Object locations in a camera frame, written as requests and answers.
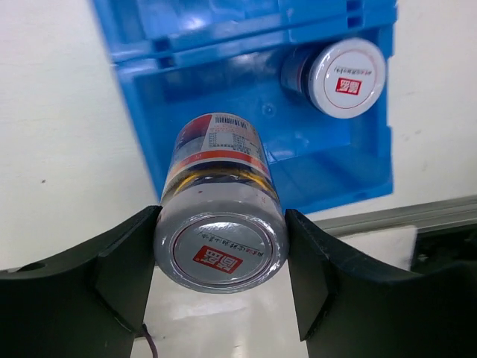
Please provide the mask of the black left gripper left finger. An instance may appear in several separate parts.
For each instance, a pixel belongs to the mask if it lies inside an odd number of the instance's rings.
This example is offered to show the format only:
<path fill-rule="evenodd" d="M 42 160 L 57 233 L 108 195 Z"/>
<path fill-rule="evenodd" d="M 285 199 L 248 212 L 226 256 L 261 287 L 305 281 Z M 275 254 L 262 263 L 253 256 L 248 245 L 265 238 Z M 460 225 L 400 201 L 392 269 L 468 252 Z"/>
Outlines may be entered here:
<path fill-rule="evenodd" d="M 52 257 L 1 271 L 2 357 L 129 357 L 144 338 L 160 208 Z"/>

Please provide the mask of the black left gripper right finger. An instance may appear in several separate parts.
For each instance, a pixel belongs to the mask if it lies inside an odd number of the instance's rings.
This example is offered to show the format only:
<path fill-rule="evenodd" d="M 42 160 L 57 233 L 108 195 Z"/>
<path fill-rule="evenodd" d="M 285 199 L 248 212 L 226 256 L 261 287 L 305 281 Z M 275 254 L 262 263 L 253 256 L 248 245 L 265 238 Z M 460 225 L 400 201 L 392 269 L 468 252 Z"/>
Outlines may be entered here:
<path fill-rule="evenodd" d="M 428 274 L 379 261 L 297 210 L 285 220 L 297 326 L 310 357 L 474 357 L 476 262 Z"/>

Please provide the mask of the red label spice jar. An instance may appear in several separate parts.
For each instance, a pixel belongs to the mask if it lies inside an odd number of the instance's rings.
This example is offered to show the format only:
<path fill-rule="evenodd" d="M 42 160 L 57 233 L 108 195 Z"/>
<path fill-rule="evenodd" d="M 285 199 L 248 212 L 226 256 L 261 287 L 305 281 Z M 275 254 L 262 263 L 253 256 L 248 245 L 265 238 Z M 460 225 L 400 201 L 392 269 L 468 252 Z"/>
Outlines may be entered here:
<path fill-rule="evenodd" d="M 197 292 L 235 293 L 271 279 L 288 232 L 257 130 L 207 113 L 178 134 L 154 236 L 159 268 Z"/>
<path fill-rule="evenodd" d="M 386 76 L 386 59 L 377 45 L 353 37 L 325 48 L 296 48 L 284 60 L 280 80 L 320 112 L 351 119 L 377 102 Z"/>

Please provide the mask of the blue bin near compartment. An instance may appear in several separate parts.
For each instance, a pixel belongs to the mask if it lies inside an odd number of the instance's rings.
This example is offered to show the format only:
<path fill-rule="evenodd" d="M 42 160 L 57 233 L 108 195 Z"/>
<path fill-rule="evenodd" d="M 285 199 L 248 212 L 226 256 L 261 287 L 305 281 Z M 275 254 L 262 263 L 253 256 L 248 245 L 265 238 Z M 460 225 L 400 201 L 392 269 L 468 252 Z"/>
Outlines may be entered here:
<path fill-rule="evenodd" d="M 386 96 L 360 116 L 336 119 L 280 83 L 282 63 L 295 50 L 320 51 L 341 39 L 308 25 L 117 63 L 155 192 L 163 190 L 180 130 L 200 115 L 224 112 L 256 127 L 285 208 L 313 213 L 389 194 Z"/>

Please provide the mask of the blue bin compartment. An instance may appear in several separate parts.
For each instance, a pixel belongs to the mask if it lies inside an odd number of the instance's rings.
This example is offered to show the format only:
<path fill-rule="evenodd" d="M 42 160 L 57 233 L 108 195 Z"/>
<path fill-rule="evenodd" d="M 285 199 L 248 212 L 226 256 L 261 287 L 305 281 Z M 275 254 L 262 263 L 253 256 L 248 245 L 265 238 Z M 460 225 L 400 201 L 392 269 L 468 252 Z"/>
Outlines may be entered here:
<path fill-rule="evenodd" d="M 92 1 L 114 63 L 188 67 L 393 24 L 396 1 Z"/>
<path fill-rule="evenodd" d="M 155 192 L 163 190 L 180 130 L 200 115 L 224 112 L 256 127 L 285 208 L 313 213 L 389 194 L 386 96 L 360 116 L 336 119 L 280 83 L 282 63 L 295 50 L 320 51 L 341 39 L 308 25 L 117 63 Z"/>

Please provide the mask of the blue bin middle compartment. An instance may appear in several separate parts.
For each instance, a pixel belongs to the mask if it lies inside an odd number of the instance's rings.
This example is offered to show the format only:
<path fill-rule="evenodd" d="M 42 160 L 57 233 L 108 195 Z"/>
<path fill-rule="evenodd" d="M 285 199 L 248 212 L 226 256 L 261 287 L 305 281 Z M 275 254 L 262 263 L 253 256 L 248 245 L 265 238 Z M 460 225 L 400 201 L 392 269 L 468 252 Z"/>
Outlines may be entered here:
<path fill-rule="evenodd" d="M 393 24 L 396 1 L 92 1 L 114 63 L 188 67 Z"/>

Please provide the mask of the aluminium table frame rail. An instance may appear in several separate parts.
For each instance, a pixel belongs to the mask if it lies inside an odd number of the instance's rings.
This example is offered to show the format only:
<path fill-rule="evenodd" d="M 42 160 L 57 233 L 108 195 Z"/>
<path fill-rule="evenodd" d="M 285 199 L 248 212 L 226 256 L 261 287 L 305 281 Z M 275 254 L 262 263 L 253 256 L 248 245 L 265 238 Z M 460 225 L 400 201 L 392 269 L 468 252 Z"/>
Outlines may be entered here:
<path fill-rule="evenodd" d="M 419 233 L 425 233 L 475 223 L 474 195 L 315 222 L 318 227 L 333 236 L 348 236 L 402 226 L 414 226 Z"/>

